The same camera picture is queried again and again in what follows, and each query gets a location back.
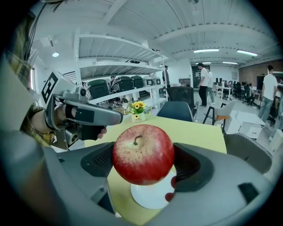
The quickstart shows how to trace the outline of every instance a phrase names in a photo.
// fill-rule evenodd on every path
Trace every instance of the yellow tabletop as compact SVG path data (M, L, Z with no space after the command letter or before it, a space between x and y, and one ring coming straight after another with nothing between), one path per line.
M146 121L138 124L160 127L169 135L172 142L186 143L226 154L224 138L218 126L150 115L146 116ZM121 124L108 127L103 139L87 140L85 146L115 141L123 131L138 124L133 123L131 117L126 117ZM107 180L114 208L125 220L136 225L143 225L161 211L161 209L146 209L137 204L131 195L130 183L122 179L114 167Z

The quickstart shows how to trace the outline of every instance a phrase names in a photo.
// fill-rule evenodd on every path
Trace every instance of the red apple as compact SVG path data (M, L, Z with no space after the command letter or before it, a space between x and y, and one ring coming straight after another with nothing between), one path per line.
M118 137L112 161L126 181L135 185L153 185L162 180L173 166L173 143L159 127L136 125Z

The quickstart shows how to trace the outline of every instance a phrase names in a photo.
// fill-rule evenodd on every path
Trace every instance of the apple stem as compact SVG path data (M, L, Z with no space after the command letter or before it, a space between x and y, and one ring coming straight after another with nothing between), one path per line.
M142 135L136 136L136 137L134 138L134 145L138 145L138 143L137 143L137 138L142 138Z

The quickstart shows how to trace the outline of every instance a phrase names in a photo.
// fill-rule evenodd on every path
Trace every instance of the jeans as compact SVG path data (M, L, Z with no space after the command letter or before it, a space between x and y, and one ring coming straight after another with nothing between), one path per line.
M283 129L283 118L281 118L279 116L276 119L276 122L275 122L275 125L274 125L274 129L273 129L273 132L271 134L272 138L274 137L277 129L279 129L279 130Z
M260 111L258 112L258 117L262 119L263 122L266 122L272 104L273 104L273 100L263 97Z
M208 90L207 94L209 93L209 96L211 98L211 102L214 103L214 95L213 95L213 92L212 92L212 87L208 87L207 90Z
M207 105L207 87L200 86L199 88L199 96L202 100L202 105Z

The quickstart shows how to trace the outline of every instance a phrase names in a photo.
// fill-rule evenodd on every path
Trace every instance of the fluorescent light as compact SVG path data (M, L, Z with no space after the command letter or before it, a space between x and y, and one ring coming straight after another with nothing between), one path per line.
M247 51L243 51L243 50L237 50L237 53L243 53L243 54L248 54L248 55L251 55L251 56L258 56L258 54L256 53L250 53L250 52L247 52Z
M238 64L238 63L233 63L233 62L223 62L224 64Z
M218 52L219 49L199 49L194 50L194 53L202 53L202 52Z
M196 64L198 64L198 63L196 63ZM203 64L211 64L211 62L203 62Z
M57 57L57 56L59 56L59 53L55 52L55 53L52 54L52 56Z

